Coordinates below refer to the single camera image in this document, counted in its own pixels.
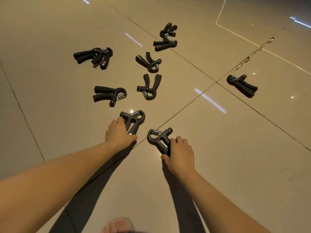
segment floor tile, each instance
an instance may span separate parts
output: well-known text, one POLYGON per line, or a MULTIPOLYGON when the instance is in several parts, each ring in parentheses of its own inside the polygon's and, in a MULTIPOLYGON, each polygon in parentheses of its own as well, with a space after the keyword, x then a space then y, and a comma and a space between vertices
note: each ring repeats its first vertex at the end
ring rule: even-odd
MULTIPOLYGON (((168 127, 171 137, 180 135, 192 145, 197 171, 268 230, 311 230, 310 151, 230 92, 213 85, 160 130, 168 127)), ((96 201, 80 193, 69 211, 77 216, 93 200, 83 232, 98 232, 117 216, 129 217, 140 231, 179 232, 173 199, 185 198, 186 204, 187 197, 176 194, 182 186, 162 171, 155 146, 144 140, 104 175, 94 181, 103 189, 96 201)))
POLYGON ((225 0, 217 24, 262 46, 309 7, 310 0, 225 0))
POLYGON ((214 80, 219 80, 258 48, 216 25, 223 0, 169 0, 157 4, 141 0, 130 6, 120 0, 107 2, 158 40, 159 32, 168 22, 176 24, 174 39, 178 45, 173 51, 214 80), (141 3, 146 2, 149 4, 143 8, 141 3))
POLYGON ((104 0, 2 0, 0 13, 4 65, 31 57, 36 49, 48 54, 60 41, 124 18, 104 0))
POLYGON ((37 233, 76 233, 65 208, 55 214, 37 233))
POLYGON ((299 15, 293 22, 275 35, 264 49, 311 74, 311 8, 299 15))
MULTIPOLYGON (((6 66, 7 75, 43 156, 50 160, 67 153, 103 142, 109 123, 121 111, 143 110, 145 123, 138 131, 138 142, 146 137, 150 125, 160 127, 169 118, 194 100, 214 81, 171 50, 154 52, 154 38, 128 19, 62 43, 63 50, 51 50, 41 64, 34 51, 16 67, 6 66), (74 52, 109 46, 114 54, 107 70, 92 68, 91 62, 81 65, 72 57, 74 52), (148 71, 135 62, 135 56, 151 51, 161 58, 162 75, 157 96, 152 101, 137 92, 144 86, 148 71), (128 97, 109 107, 108 101, 93 102, 95 86, 123 87, 128 97)), ((150 85, 154 74, 149 73, 150 85)))
POLYGON ((248 77, 245 81, 258 87, 254 97, 249 99, 229 85, 227 76, 219 81, 221 85, 311 149, 311 77, 308 73, 261 50, 251 55, 239 70, 229 74, 246 74, 248 77))
POLYGON ((0 180, 43 162, 36 142, 0 67, 0 180))

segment forearm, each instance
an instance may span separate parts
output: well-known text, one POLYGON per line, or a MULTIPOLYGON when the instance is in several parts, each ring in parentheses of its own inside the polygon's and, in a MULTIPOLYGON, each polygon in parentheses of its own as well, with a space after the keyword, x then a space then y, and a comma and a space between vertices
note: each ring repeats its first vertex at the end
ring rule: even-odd
POLYGON ((211 233, 269 232, 217 191, 200 174, 180 178, 211 233))
POLYGON ((0 182, 0 228, 36 232, 112 155, 107 143, 82 150, 0 182))

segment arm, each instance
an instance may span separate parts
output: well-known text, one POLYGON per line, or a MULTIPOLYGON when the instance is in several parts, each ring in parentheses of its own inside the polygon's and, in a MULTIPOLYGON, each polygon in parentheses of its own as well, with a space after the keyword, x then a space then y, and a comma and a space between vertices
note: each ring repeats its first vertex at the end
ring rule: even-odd
POLYGON ((194 168, 194 153, 180 136, 170 139, 171 156, 162 155, 198 207, 211 233, 269 232, 208 183, 194 168))
POLYGON ((118 118, 108 126, 105 142, 45 162, 0 182, 2 232, 36 232, 115 153, 137 139, 118 118))

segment glossy tile floor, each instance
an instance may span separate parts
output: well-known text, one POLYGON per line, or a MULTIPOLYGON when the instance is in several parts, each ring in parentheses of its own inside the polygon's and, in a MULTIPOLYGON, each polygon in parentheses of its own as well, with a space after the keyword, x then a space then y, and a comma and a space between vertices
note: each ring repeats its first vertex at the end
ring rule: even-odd
POLYGON ((99 233, 118 216, 146 232, 208 232, 181 221, 200 215, 146 140, 168 127, 192 145, 197 171, 271 232, 311 231, 311 0, 1 0, 0 15, 0 179, 102 142, 121 111, 146 114, 130 154, 38 232, 99 233), (155 52, 168 22, 178 45, 155 52), (105 71, 72 57, 106 46, 105 71), (147 51, 162 59, 152 101, 136 91, 148 72, 134 58, 147 51), (229 74, 246 74, 255 96, 229 74), (110 108, 93 102, 94 86, 128 96, 110 108))

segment foot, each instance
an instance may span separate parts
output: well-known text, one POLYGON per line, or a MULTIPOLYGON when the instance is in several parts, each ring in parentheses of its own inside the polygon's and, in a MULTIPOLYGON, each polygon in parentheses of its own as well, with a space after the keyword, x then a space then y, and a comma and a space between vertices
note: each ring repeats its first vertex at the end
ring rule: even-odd
POLYGON ((108 224, 103 228, 101 233, 125 233, 134 231, 134 225, 127 217, 117 217, 111 219, 108 224))

